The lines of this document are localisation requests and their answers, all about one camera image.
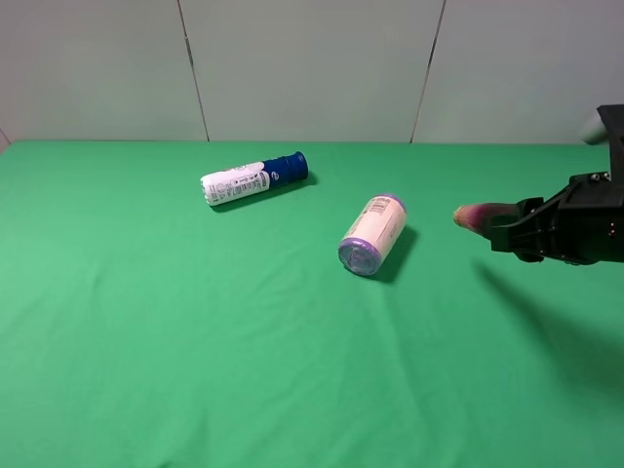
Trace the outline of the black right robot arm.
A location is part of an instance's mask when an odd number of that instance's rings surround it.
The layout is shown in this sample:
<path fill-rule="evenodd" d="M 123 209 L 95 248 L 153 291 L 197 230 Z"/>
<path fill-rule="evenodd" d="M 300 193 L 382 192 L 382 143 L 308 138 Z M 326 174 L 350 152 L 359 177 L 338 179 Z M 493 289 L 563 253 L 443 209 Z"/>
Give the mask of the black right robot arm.
<path fill-rule="evenodd" d="M 525 199 L 517 215 L 494 217 L 487 233 L 493 251 L 525 262 L 623 261 L 623 106 L 601 105 L 597 114 L 603 128 L 593 140 L 608 143 L 610 169 L 573 175 L 550 199 Z"/>

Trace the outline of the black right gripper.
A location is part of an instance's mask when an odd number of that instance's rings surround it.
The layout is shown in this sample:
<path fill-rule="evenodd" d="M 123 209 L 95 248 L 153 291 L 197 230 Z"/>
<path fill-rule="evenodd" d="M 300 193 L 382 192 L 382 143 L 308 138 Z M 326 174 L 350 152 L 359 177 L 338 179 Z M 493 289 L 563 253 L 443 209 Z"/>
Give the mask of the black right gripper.
<path fill-rule="evenodd" d="M 535 212 L 536 219 L 495 218 L 488 232 L 491 249 L 524 262 L 623 261 L 623 185 L 609 173 L 575 175 L 545 204 L 534 197 L 515 205 L 516 218 Z"/>

